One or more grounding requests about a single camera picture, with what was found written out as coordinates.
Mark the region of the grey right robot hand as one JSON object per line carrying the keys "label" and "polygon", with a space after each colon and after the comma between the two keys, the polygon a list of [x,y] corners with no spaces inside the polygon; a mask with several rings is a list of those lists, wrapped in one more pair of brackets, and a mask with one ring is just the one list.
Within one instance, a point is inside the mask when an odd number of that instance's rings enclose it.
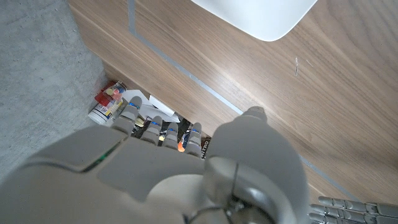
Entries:
{"label": "grey right robot hand", "polygon": [[161,120],[131,135],[140,99],[110,126],[79,130],[28,157],[1,183],[2,223],[308,223],[308,181],[260,106],[218,127],[196,124],[184,152]]}

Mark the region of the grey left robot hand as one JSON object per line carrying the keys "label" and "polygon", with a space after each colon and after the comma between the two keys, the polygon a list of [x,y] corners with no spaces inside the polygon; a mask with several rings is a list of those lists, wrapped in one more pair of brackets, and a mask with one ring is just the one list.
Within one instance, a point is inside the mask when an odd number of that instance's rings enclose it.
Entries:
{"label": "grey left robot hand", "polygon": [[322,224],[397,224],[397,205],[357,202],[319,196],[320,204],[311,204],[312,223]]}

